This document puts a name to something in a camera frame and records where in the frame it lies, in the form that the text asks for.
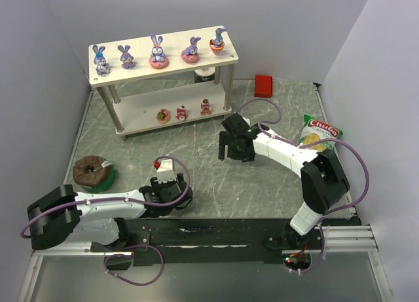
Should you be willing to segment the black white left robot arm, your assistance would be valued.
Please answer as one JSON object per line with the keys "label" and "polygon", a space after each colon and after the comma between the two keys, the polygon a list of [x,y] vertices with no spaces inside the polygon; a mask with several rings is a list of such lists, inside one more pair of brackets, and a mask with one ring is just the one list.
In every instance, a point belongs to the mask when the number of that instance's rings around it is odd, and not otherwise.
{"label": "black white left robot arm", "polygon": [[89,194],[61,185],[27,208],[24,231],[33,250],[47,250],[64,242],[96,242],[109,246],[128,239],[126,220],[168,216],[193,198],[189,173],[178,173],[166,183],[151,178],[150,185],[123,193]]}

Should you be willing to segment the pink white roll cake toy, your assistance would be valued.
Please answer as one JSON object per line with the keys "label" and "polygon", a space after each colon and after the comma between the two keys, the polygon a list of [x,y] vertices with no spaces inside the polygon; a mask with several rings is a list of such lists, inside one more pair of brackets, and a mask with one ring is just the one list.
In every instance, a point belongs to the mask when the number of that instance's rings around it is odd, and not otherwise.
{"label": "pink white roll cake toy", "polygon": [[179,121],[185,121],[188,118],[187,110],[184,105],[176,109],[176,119]]}

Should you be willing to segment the purple bunny with red bow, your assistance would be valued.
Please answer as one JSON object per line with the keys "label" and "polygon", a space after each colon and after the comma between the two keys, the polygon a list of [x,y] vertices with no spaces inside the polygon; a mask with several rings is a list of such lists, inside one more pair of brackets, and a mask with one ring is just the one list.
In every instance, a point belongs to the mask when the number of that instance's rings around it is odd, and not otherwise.
{"label": "purple bunny with red bow", "polygon": [[121,66],[124,69],[132,69],[136,66],[136,62],[134,61],[134,57],[129,53],[130,45],[119,45],[118,50],[122,53],[120,56],[120,61],[122,62]]}

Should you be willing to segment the chocolate donut on green plate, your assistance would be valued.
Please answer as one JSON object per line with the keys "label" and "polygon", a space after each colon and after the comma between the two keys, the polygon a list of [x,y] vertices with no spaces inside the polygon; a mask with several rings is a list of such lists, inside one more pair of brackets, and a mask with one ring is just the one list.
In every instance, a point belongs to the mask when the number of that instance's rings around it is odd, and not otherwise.
{"label": "chocolate donut on green plate", "polygon": [[108,191],[116,181],[115,165],[101,156],[85,156],[73,165],[73,181],[88,193]]}

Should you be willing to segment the red plastic block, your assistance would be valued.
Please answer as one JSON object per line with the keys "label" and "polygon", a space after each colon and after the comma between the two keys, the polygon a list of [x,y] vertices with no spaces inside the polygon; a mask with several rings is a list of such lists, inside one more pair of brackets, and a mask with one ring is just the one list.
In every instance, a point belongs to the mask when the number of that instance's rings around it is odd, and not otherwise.
{"label": "red plastic block", "polygon": [[273,77],[269,75],[255,76],[255,91],[256,98],[271,98],[273,95]]}

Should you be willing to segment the small purple bunny toy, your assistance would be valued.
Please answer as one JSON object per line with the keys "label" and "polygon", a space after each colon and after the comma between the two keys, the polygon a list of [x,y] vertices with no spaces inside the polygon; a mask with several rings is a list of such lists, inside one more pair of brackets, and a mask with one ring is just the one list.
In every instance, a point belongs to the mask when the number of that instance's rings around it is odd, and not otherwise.
{"label": "small purple bunny toy", "polygon": [[105,75],[110,73],[111,68],[109,63],[105,59],[103,52],[105,50],[104,46],[93,45],[92,50],[94,51],[94,64],[96,66],[96,73],[98,75]]}

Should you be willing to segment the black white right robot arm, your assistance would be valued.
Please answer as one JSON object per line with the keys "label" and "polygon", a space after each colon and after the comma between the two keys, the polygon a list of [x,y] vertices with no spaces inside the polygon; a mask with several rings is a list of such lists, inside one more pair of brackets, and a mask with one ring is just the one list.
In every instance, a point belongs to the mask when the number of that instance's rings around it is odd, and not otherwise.
{"label": "black white right robot arm", "polygon": [[350,189],[337,155],[291,145],[265,125],[249,125],[235,113],[222,122],[218,159],[251,162],[257,155],[286,167],[301,179],[302,206],[289,225],[294,234],[307,235]]}

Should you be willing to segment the black jar behind shelf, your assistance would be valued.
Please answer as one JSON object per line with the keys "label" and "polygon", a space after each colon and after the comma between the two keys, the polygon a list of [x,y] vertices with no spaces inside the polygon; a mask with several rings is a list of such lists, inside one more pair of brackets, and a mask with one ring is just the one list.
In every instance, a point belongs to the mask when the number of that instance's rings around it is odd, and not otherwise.
{"label": "black jar behind shelf", "polygon": [[215,68],[209,67],[206,69],[195,69],[194,70],[194,82],[202,83],[213,81],[215,79]]}

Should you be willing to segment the strawberry cake toy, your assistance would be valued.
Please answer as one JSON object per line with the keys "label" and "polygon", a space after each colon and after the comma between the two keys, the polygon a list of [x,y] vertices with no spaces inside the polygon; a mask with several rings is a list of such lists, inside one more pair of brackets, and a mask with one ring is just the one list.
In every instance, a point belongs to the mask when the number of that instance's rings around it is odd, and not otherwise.
{"label": "strawberry cake toy", "polygon": [[200,107],[201,107],[201,110],[200,110],[201,115],[211,115],[211,104],[208,99],[203,99],[202,103],[200,104]]}

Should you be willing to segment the white two-tier wooden shelf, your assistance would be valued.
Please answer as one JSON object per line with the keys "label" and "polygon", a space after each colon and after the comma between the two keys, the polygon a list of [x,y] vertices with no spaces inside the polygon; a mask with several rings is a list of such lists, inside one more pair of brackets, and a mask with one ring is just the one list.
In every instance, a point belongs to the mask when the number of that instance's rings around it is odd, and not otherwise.
{"label": "white two-tier wooden shelf", "polygon": [[[125,140],[127,136],[141,132],[213,117],[226,117],[231,113],[232,80],[234,66],[238,63],[239,56],[227,32],[223,33],[224,49],[220,55],[214,55],[209,41],[214,37],[217,28],[222,27],[214,26],[162,34],[161,46],[169,60],[168,66],[163,69],[154,69],[149,63],[153,47],[151,36],[97,44],[99,47],[105,47],[103,55],[111,68],[110,73],[105,75],[96,73],[93,45],[89,47],[89,82],[92,88],[98,90],[105,102],[118,136]],[[197,63],[188,64],[181,58],[181,52],[190,45],[191,37],[201,37],[197,43],[200,59]],[[117,48],[119,45],[130,45],[129,53],[136,62],[134,68],[124,69],[121,66],[122,53]],[[116,90],[117,84],[185,74],[195,69],[209,67],[215,68],[213,81],[165,88],[154,92],[141,92],[128,97],[120,97]],[[200,104],[203,99],[209,100],[211,115],[200,114]],[[182,105],[185,106],[188,115],[185,121],[176,119],[176,109]],[[171,116],[166,124],[160,124],[156,119],[157,113],[163,108],[167,109]]]}

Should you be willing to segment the green chips bag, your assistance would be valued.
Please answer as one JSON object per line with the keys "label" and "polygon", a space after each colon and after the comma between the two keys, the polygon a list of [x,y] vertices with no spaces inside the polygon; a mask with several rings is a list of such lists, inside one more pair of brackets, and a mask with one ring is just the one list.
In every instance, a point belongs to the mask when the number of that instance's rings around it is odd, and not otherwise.
{"label": "green chips bag", "polygon": [[304,127],[298,142],[299,145],[308,145],[327,138],[338,139],[343,135],[343,131],[339,128],[319,121],[310,115],[304,114],[303,119]]}

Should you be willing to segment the pink strawberry bear toy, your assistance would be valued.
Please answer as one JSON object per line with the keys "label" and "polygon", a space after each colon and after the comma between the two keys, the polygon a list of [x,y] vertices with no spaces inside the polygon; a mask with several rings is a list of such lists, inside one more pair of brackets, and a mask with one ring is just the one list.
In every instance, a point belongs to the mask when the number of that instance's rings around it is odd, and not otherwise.
{"label": "pink strawberry bear toy", "polygon": [[166,124],[171,119],[170,112],[165,108],[160,109],[156,115],[156,119],[160,124]]}

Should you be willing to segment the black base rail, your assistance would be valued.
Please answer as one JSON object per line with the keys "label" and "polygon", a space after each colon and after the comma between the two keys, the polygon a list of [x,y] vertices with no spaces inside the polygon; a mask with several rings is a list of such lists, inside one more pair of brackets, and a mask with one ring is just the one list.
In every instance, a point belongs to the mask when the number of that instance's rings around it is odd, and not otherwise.
{"label": "black base rail", "polygon": [[118,240],[109,245],[93,241],[94,253],[120,252],[133,265],[155,263],[238,263],[281,264],[285,251],[318,250],[318,228],[306,236],[292,230],[289,219],[126,219]]}

